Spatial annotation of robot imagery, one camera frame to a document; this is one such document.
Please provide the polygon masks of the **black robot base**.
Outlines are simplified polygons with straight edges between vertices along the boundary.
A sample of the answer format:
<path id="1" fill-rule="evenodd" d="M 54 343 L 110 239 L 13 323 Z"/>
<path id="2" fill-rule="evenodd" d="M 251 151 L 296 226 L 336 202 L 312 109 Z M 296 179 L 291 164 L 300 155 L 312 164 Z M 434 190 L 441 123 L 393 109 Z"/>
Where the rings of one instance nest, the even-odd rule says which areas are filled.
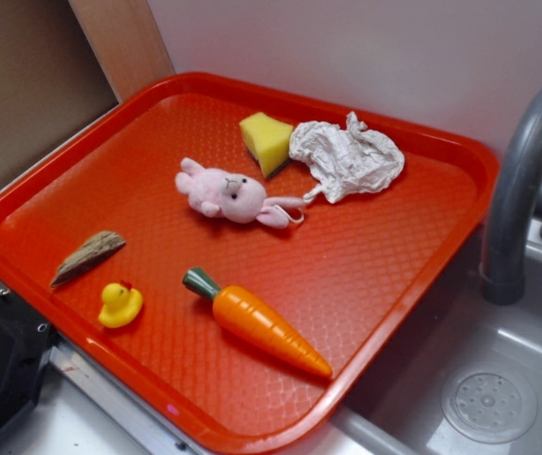
<path id="1" fill-rule="evenodd" d="M 30 304 L 0 291 L 0 438 L 37 407 L 55 336 Z"/>

